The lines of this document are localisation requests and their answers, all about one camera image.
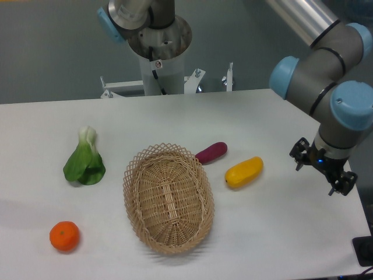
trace fake vegetable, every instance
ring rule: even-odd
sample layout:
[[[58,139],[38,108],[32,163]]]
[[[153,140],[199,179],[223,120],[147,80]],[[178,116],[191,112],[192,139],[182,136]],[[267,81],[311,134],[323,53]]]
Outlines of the fake vegetable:
[[[59,222],[51,229],[49,240],[58,251],[72,251],[80,240],[79,228],[73,222]]]
[[[78,146],[64,167],[66,180],[93,185],[104,177],[106,169],[94,145],[96,136],[96,130],[92,127],[82,127],[79,130]]]
[[[227,144],[224,142],[218,142],[196,154],[196,158],[201,162],[201,164],[206,164],[223,156],[227,150]]]
[[[257,178],[262,170],[263,161],[255,156],[228,169],[225,179],[229,187],[240,188]]]

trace blue joint cap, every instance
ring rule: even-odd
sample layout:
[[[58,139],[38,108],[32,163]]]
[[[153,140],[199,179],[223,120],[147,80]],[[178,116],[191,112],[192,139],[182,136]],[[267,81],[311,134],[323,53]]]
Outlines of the blue joint cap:
[[[285,57],[274,68],[269,78],[269,87],[286,100],[287,89],[299,58]]]
[[[366,130],[373,122],[373,88],[354,80],[341,83],[332,93],[330,108],[341,125]]]
[[[373,48],[373,37],[372,37],[371,32],[364,25],[360,25],[358,23],[350,23],[350,24],[347,24],[347,26],[351,26],[359,32],[361,39],[363,40],[363,47],[364,47],[363,59],[364,59],[372,51],[372,48]]]
[[[97,16],[102,28],[114,42],[123,43],[125,41],[102,7],[98,9]]]

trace oval basket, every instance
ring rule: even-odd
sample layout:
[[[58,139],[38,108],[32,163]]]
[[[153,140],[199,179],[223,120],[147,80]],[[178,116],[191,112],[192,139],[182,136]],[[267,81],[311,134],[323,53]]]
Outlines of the oval basket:
[[[210,184],[185,148],[163,143],[138,153],[127,166],[123,187],[133,230],[151,249],[181,253],[209,233],[214,216]]]

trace green leafy vegetable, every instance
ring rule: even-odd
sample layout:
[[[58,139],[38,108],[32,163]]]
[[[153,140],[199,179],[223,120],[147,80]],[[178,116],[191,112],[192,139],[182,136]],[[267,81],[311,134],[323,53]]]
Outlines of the green leafy vegetable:
[[[93,185],[104,177],[106,169],[94,145],[96,136],[96,130],[92,127],[82,127],[79,130],[78,146],[64,166],[66,180]]]

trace yellow squash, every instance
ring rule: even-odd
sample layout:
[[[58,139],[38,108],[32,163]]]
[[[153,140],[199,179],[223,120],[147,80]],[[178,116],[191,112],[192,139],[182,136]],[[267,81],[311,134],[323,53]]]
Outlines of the yellow squash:
[[[263,161],[255,156],[228,169],[225,179],[229,187],[240,188],[257,178],[262,170]]]

